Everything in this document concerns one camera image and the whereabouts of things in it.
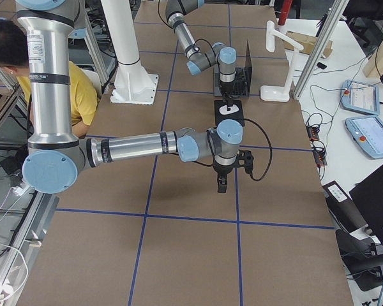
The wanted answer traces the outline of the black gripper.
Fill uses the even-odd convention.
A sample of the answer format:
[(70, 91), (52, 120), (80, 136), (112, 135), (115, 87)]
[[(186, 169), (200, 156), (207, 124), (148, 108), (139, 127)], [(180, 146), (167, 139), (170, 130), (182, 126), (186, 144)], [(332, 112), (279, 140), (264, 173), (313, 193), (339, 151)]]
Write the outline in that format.
[(217, 192), (227, 192), (227, 176), (233, 170), (232, 165), (214, 164), (213, 169), (217, 173)]
[(234, 100), (233, 100), (233, 90), (234, 83), (233, 82), (220, 82), (219, 85), (220, 93), (222, 95), (222, 99), (225, 102), (225, 111), (233, 112)]

